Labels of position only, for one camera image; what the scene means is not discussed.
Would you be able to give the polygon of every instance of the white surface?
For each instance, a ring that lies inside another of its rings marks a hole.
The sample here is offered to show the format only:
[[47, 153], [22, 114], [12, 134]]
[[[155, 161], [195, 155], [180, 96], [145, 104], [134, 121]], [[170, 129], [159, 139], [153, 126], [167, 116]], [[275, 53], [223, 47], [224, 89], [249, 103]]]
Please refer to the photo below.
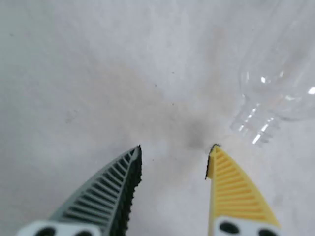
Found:
[[46, 219], [141, 144], [129, 236], [205, 236], [214, 142], [257, 184], [286, 236], [315, 231], [313, 121], [263, 150], [229, 125], [237, 69], [274, 1], [0, 1], [0, 229]]

